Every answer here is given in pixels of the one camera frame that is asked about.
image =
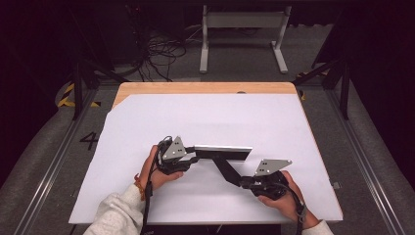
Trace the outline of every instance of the bracelet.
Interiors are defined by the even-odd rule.
[[[138,175],[139,174],[136,174],[134,176],[134,180],[135,180],[134,185],[137,186],[138,190],[140,191],[141,202],[143,202],[143,201],[146,200],[146,196],[145,196],[145,193],[144,193],[143,186],[141,186],[141,184],[140,184],[140,179],[138,178]]]

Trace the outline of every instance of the person's left hand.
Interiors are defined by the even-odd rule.
[[[147,178],[149,177],[150,167],[152,166],[153,159],[156,157],[157,152],[157,145],[154,145],[152,147],[152,150],[150,151],[150,156],[146,159],[146,161],[143,164],[143,168],[141,169],[141,173],[139,175],[140,184],[143,187],[143,189],[146,188],[147,184]],[[174,172],[172,174],[164,174],[163,172],[156,169],[152,174],[152,183],[153,183],[153,190],[156,190],[164,185],[164,183],[168,181],[173,181],[183,176],[183,172]]]

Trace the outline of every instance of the person's right hand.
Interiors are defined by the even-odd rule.
[[[289,187],[297,194],[297,196],[299,196],[299,199],[304,202],[301,190],[299,186],[296,184],[296,182],[294,182],[293,177],[285,170],[282,170],[281,172],[287,178]],[[266,206],[277,209],[283,216],[289,218],[292,221],[297,222],[297,220],[299,219],[299,216],[296,212],[296,202],[294,201],[291,192],[287,191],[287,193],[283,197],[275,201],[265,196],[258,196],[258,199]],[[319,221],[314,216],[314,214],[311,211],[307,210],[302,228],[306,229],[314,227],[318,223]]]

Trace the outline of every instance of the silver bracket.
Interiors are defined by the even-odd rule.
[[[292,164],[291,160],[267,160],[264,159],[259,163],[258,168],[255,171],[255,176],[263,176],[272,174],[287,165]]]
[[[186,149],[184,148],[183,142],[180,136],[177,136],[171,143],[170,147],[168,147],[168,149],[162,155],[162,159],[171,160],[171,159],[183,158],[186,155],[187,153],[186,153]]]

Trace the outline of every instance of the floor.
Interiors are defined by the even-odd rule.
[[[278,71],[269,46],[275,33],[269,29],[211,33],[206,74],[199,73],[201,38],[196,35],[186,45],[186,54],[170,66],[168,76],[173,81],[292,81],[299,72],[310,70],[330,29],[329,25],[287,29],[282,45],[287,74]],[[167,74],[167,67],[160,67],[160,72]],[[150,77],[162,81],[153,70]],[[137,72],[127,78],[141,80]],[[344,120],[338,110],[339,86],[324,90],[320,82],[316,77],[298,91],[304,93],[302,105],[344,213],[344,221],[330,224],[333,232],[415,234],[415,193],[358,94],[351,85],[349,120]],[[86,109],[78,121],[71,119],[73,107],[60,107],[33,138],[0,190],[0,234],[83,233],[87,225],[73,226],[68,220],[96,144],[88,150],[89,142],[80,140],[92,132],[99,137],[117,87],[103,79],[97,91],[84,91],[85,100],[101,102],[100,107]],[[293,224],[282,226],[282,234],[294,233]]]

